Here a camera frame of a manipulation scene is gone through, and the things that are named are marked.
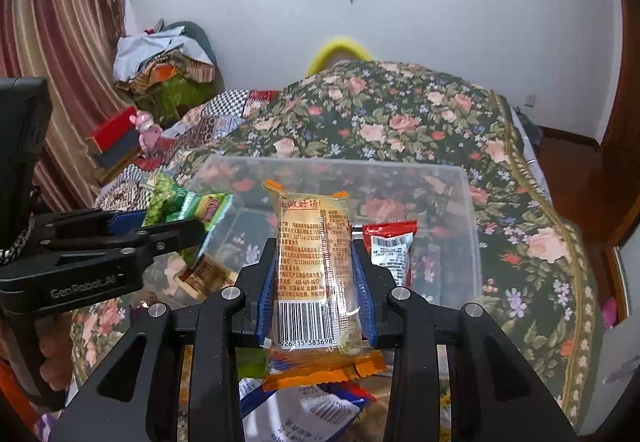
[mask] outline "silver screw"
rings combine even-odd
[[[406,287],[396,287],[391,291],[391,295],[398,301],[404,301],[405,299],[409,299],[411,291]]]
[[[149,307],[149,315],[151,317],[160,317],[166,312],[166,305],[164,303],[155,303]]]
[[[467,303],[465,305],[465,312],[471,317],[480,317],[484,309],[478,303]]]
[[[238,287],[226,287],[222,289],[222,297],[228,300],[236,299],[240,295]]]

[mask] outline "bed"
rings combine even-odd
[[[594,277],[579,231],[553,209],[526,135],[500,95],[416,64],[389,62],[338,63],[282,92],[224,92],[165,133],[156,157],[127,167],[96,206],[145,208],[155,173],[186,184],[211,154],[464,168],[481,247],[482,304],[579,426],[602,337]],[[157,273],[170,282],[178,269],[169,261]],[[126,309],[127,298],[120,298],[74,314],[79,385],[127,329]],[[379,395],[376,408],[385,403],[380,379],[368,384]],[[370,417],[369,435],[380,433],[380,419]],[[346,440],[366,431],[359,423]]]

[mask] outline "barcode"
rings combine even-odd
[[[334,319],[330,305],[319,301],[300,303],[279,301],[278,340],[280,344],[331,343],[334,340]]]
[[[354,412],[343,407],[337,402],[318,402],[310,410],[316,417],[333,424],[342,424],[348,416],[354,416]]]
[[[397,247],[398,245],[407,244],[407,235],[384,238],[382,236],[371,236],[371,244],[378,247]]]

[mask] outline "power outlet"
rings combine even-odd
[[[536,105],[536,96],[533,95],[533,94],[527,95],[527,98],[525,99],[524,105],[526,107],[534,107]]]

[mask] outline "human hand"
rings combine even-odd
[[[53,318],[52,328],[40,339],[40,351],[46,358],[40,367],[40,376],[54,392],[66,390],[71,383],[72,342],[69,338],[71,314]],[[4,340],[6,324],[0,319],[0,356],[9,359],[9,349]]]

